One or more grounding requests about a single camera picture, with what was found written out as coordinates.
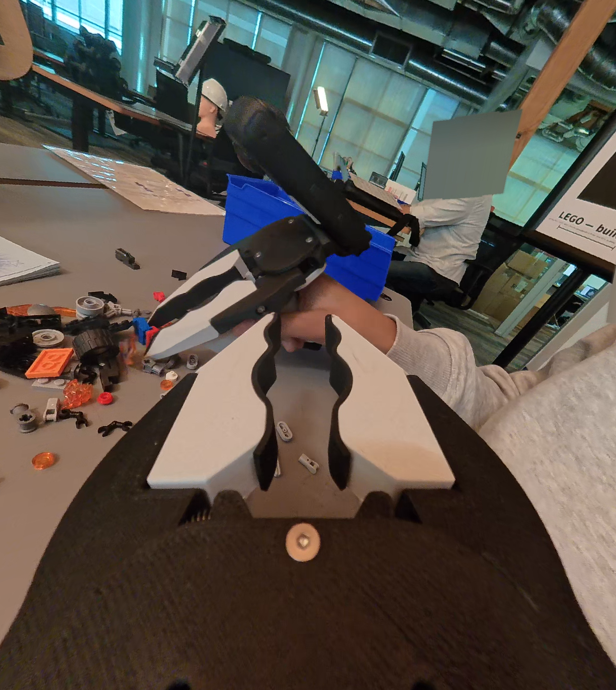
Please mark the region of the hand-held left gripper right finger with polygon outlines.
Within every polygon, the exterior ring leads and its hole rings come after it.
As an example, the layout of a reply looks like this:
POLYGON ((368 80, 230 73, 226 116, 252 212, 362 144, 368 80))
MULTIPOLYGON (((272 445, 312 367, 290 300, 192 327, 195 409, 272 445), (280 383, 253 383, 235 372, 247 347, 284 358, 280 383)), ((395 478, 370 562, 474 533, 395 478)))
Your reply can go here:
POLYGON ((455 477, 416 393, 423 384, 335 315, 325 320, 330 415, 329 472, 359 500, 381 492, 450 489, 455 477))

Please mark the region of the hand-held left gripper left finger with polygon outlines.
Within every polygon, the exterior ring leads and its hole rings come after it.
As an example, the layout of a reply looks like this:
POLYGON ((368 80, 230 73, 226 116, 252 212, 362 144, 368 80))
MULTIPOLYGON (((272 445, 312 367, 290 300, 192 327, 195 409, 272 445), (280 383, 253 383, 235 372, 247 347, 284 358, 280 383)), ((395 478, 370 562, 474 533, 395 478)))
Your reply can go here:
POLYGON ((278 439, 268 392, 275 384, 279 315, 261 318, 199 369, 149 475, 152 489, 194 488, 210 501, 247 498, 275 477, 278 439))

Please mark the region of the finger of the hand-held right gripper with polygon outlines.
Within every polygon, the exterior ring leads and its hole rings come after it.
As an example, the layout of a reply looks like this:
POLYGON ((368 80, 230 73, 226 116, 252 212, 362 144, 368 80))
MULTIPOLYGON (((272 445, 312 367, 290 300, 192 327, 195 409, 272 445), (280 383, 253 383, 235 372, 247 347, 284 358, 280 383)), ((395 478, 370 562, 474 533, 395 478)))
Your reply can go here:
POLYGON ((222 312, 255 291, 257 250, 233 250, 206 264, 184 285, 156 308, 148 321, 150 326, 163 329, 178 322, 190 328, 202 329, 220 320, 222 312), (227 302, 222 292, 233 284, 249 284, 249 292, 231 296, 227 302))
POLYGON ((255 304, 254 290, 222 290, 202 306, 188 308, 190 296, 177 290, 153 313, 150 323, 158 328, 147 346, 146 355, 165 359, 203 345, 252 324, 250 316, 239 316, 237 307, 245 298, 255 304))

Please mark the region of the pile of lego parts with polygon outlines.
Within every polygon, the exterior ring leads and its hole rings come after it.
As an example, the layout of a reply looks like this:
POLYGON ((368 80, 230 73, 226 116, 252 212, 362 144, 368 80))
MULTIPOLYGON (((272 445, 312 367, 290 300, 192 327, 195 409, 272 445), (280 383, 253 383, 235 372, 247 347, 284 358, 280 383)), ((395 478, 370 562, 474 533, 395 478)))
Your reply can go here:
POLYGON ((69 479, 79 487, 134 423, 191 383, 185 367, 174 382, 143 367, 131 327, 133 313, 154 310, 154 293, 183 284, 170 276, 183 264, 140 263, 77 258, 60 275, 0 286, 0 505, 47 502, 69 479), (72 337, 94 328, 112 331, 120 354, 84 365, 72 337))

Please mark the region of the person's right forearm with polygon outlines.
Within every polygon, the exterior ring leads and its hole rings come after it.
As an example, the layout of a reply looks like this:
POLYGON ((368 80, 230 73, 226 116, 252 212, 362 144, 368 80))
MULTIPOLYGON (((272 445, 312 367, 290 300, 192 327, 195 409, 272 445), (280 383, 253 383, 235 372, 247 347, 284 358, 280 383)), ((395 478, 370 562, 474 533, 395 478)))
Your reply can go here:
POLYGON ((387 315, 397 328, 388 358, 420 378, 461 419, 479 431, 493 414, 542 381, 546 370, 507 373, 476 365, 466 336, 445 328, 415 331, 387 315))

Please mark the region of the black lego tyre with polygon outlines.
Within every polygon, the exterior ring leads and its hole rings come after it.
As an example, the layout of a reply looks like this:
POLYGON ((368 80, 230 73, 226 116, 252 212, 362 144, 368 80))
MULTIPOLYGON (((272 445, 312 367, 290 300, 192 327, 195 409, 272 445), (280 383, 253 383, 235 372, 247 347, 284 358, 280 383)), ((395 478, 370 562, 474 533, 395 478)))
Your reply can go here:
POLYGON ((113 332, 106 328, 79 332, 72 337, 72 348, 79 362, 84 365, 100 365, 120 354, 113 332))

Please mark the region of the person's right hand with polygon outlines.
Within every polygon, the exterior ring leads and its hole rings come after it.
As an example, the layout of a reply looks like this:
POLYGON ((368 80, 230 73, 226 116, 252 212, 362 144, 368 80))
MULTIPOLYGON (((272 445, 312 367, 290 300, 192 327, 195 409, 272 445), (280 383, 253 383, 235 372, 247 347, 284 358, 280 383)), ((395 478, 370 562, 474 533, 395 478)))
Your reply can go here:
POLYGON ((370 303, 326 275, 297 292, 295 307, 282 314, 281 340, 288 352, 305 343, 324 344, 328 315, 339 317, 366 341, 387 354, 395 343, 397 325, 370 303))

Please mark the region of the blue plastic bin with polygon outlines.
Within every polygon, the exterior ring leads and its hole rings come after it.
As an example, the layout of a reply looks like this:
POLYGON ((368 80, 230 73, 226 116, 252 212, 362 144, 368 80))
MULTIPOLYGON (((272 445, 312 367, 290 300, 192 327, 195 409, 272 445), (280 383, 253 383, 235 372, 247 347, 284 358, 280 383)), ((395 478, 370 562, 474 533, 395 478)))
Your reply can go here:
MULTIPOLYGON (((302 213, 300 206, 269 180, 240 175, 227 177, 222 239, 228 245, 274 221, 302 213)), ((359 256, 330 256, 324 272, 359 298, 375 302, 386 283, 396 241, 370 225, 366 229, 371 234, 369 249, 359 256)))

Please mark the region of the white printed sheet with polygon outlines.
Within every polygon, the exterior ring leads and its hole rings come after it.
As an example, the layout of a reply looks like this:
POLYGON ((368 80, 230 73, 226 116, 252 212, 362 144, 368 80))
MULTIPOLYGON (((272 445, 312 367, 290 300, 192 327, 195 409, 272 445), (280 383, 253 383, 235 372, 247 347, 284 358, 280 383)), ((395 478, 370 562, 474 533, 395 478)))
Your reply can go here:
POLYGON ((105 185, 142 210, 201 217, 226 215, 226 211, 221 206, 175 184, 152 168, 85 152, 48 145, 44 147, 59 159, 77 168, 92 180, 105 185))

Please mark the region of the black office chair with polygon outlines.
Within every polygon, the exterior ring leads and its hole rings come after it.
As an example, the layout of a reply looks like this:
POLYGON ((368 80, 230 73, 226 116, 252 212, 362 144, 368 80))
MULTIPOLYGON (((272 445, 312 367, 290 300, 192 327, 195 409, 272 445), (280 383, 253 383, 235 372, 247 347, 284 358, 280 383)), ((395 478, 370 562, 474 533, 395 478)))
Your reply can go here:
POLYGON ((424 302, 433 305, 436 301, 442 301, 448 306, 466 311, 474 306, 489 274, 476 261, 466 261, 466 270, 460 283, 456 283, 435 272, 424 263, 417 265, 424 269, 425 276, 430 277, 432 285, 424 293, 414 294, 413 318, 414 323, 423 329, 432 327, 425 316, 420 313, 420 307, 424 302))

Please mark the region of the small studio light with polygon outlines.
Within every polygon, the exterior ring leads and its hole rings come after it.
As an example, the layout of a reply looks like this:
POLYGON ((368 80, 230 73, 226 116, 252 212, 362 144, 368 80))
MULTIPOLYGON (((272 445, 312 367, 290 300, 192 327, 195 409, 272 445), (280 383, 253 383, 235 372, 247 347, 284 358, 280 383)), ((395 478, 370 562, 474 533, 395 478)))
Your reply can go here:
POLYGON ((318 110, 320 116, 320 126, 318 128, 318 133, 315 136, 315 140, 312 146, 311 158, 314 159, 315 152, 317 151, 318 143, 320 141, 321 133, 324 129, 324 124, 329 115, 329 103, 327 99, 327 91, 323 86, 318 86, 312 91, 315 100, 315 107, 318 110))

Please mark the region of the mannequin head with white helmet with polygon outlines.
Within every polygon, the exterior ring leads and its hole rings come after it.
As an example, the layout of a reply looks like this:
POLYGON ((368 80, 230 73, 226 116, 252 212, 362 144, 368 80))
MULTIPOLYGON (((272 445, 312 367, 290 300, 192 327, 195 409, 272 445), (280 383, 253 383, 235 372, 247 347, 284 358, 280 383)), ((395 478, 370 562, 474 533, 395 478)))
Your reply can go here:
POLYGON ((216 79, 206 79, 201 86, 196 133, 208 139, 215 139, 222 128, 229 103, 223 85, 216 79))

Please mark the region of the person's grey hoodie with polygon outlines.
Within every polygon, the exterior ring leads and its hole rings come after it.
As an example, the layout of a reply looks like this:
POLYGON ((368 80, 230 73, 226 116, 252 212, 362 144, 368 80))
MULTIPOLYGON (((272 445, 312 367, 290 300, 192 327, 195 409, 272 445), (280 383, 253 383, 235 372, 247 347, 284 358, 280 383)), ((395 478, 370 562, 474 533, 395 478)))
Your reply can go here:
POLYGON ((582 612, 616 666, 616 327, 510 398, 480 428, 519 481, 582 612))

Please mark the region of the long wooden desk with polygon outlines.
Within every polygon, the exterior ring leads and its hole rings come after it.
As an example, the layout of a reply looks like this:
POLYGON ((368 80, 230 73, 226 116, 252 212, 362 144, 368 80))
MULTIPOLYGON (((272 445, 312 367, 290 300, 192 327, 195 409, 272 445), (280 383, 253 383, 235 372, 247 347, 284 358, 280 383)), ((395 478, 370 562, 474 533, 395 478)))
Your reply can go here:
POLYGON ((94 117, 92 114, 94 109, 104 112, 113 111, 114 114, 127 116, 149 125, 170 128, 181 134, 195 133, 193 125, 176 119, 165 112, 138 101, 132 104, 115 101, 62 77, 52 68, 32 63, 31 73, 49 82, 52 87, 71 99, 71 136, 72 149, 75 151, 89 151, 89 137, 94 129, 94 117))

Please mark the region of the black and white sign board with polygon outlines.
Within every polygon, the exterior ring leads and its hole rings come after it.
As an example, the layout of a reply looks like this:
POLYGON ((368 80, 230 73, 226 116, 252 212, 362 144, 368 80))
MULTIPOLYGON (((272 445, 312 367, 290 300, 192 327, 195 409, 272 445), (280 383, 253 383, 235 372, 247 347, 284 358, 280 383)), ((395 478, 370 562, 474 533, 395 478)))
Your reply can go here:
POLYGON ((536 246, 598 274, 616 265, 616 109, 526 222, 536 246))

